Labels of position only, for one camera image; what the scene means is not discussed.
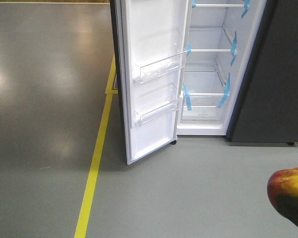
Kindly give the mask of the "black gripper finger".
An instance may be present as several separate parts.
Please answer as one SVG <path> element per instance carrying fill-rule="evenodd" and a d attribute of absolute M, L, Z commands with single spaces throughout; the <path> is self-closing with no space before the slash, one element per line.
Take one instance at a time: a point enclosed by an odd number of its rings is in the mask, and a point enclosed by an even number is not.
<path fill-rule="evenodd" d="M 278 213 L 298 227 L 298 197 L 279 195 L 276 201 Z"/>

